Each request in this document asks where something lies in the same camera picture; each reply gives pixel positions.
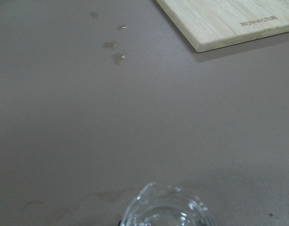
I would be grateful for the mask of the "clear glass measuring cup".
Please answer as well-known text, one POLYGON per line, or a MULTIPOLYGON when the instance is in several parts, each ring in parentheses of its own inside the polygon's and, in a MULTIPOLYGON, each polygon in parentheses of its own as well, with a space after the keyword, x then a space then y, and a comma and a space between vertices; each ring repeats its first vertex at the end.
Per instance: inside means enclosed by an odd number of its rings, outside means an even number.
POLYGON ((128 205, 120 226, 215 226, 205 203, 190 189, 148 183, 128 205))

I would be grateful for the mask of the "bamboo cutting board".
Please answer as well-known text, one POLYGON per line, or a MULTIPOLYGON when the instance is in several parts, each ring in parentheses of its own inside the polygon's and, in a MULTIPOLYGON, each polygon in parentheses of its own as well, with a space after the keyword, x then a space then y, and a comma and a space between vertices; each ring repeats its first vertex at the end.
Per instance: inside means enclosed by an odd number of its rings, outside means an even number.
POLYGON ((289 0, 159 0, 198 52, 289 32, 289 0))

